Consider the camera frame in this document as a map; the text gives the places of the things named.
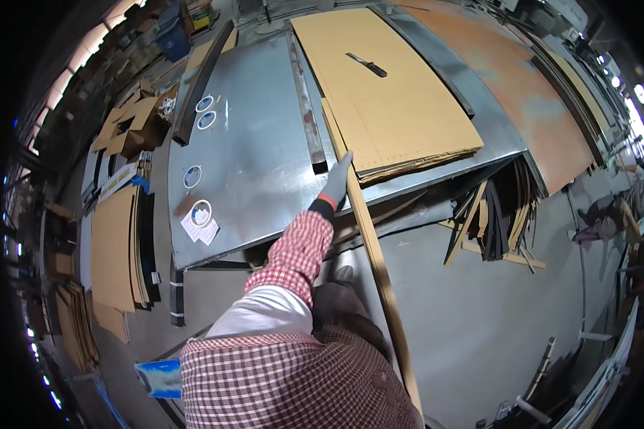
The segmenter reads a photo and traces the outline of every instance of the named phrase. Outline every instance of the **white undershirt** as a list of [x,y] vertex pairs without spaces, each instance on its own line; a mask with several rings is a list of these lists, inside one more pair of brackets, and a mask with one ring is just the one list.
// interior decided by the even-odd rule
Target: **white undershirt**
[[312,312],[281,286],[258,286],[217,319],[205,339],[264,334],[310,334]]

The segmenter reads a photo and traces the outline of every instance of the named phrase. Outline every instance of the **red checkered shirt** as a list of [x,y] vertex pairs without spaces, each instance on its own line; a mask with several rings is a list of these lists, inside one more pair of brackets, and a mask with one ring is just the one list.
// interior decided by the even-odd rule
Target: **red checkered shirt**
[[[299,214],[245,293],[275,285],[312,307],[312,282],[332,241],[316,211]],[[386,359],[334,325],[308,332],[211,339],[181,351],[189,428],[418,428],[421,418]]]

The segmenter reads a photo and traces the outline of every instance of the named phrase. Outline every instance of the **cardboard box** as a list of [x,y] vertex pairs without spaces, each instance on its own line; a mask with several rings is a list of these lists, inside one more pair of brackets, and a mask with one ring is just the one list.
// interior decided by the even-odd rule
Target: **cardboard box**
[[148,79],[140,79],[131,88],[129,88],[128,91],[126,91],[124,96],[119,99],[114,107],[122,107],[131,99],[131,97],[136,96],[136,93],[138,93],[138,97],[135,99],[134,103],[141,98],[154,96],[155,90],[152,88],[152,85]]
[[122,107],[112,109],[98,135],[95,151],[105,149],[108,157],[120,153],[131,159],[141,150],[162,145],[169,124],[157,115],[158,98],[140,97],[139,91]]
[[50,272],[52,277],[65,277],[71,278],[76,275],[76,269],[74,268],[74,259],[70,255],[64,253],[51,253],[49,258],[53,261],[51,266],[53,271]]

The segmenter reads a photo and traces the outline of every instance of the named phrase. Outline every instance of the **blue object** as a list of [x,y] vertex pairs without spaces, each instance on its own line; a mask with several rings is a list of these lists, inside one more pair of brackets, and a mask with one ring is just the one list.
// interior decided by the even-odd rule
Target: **blue object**
[[184,58],[191,51],[191,44],[189,43],[188,37],[186,37],[186,33],[184,33],[183,26],[181,26],[180,16],[175,16],[161,23],[157,36],[155,36],[153,41],[157,43],[160,49],[162,49],[162,52],[165,53],[165,57],[169,61],[172,61],[172,63],[176,63],[181,58]]
[[131,184],[142,187],[146,195],[150,193],[150,182],[146,178],[136,176],[131,179]]
[[100,397],[103,398],[105,404],[110,409],[112,416],[114,416],[114,419],[117,420],[117,423],[119,424],[119,426],[122,429],[130,429],[129,426],[124,421],[124,419],[122,418],[119,411],[117,411],[117,407],[115,407],[112,401],[110,400],[110,397],[107,394],[107,390],[105,390],[105,386],[103,385],[102,380],[100,380],[100,378],[97,375],[94,377],[94,382],[95,382],[95,389],[98,391],[98,395],[100,395]]
[[138,378],[153,398],[181,398],[181,365],[179,359],[135,364]]

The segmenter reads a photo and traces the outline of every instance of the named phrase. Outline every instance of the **metal table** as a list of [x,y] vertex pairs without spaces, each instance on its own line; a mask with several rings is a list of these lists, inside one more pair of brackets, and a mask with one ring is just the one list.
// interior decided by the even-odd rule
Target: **metal table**
[[[423,57],[437,64],[467,99],[484,148],[473,157],[367,187],[362,193],[368,204],[527,152],[498,101],[443,40],[395,8],[389,15],[380,15]],[[210,108],[217,113],[215,123],[206,130],[194,127],[188,146],[171,142],[168,201],[174,265],[179,270],[276,238],[308,208],[326,182],[326,174],[316,175],[312,169],[286,39],[280,31],[220,55],[204,92],[220,98]],[[321,94],[305,56],[300,52],[299,57],[331,168],[336,157],[322,116]],[[202,167],[203,176],[187,197],[182,180],[194,165]],[[191,241],[180,224],[186,213],[174,215],[185,198],[210,201],[220,226],[210,246]],[[341,212],[349,210],[347,202]]]

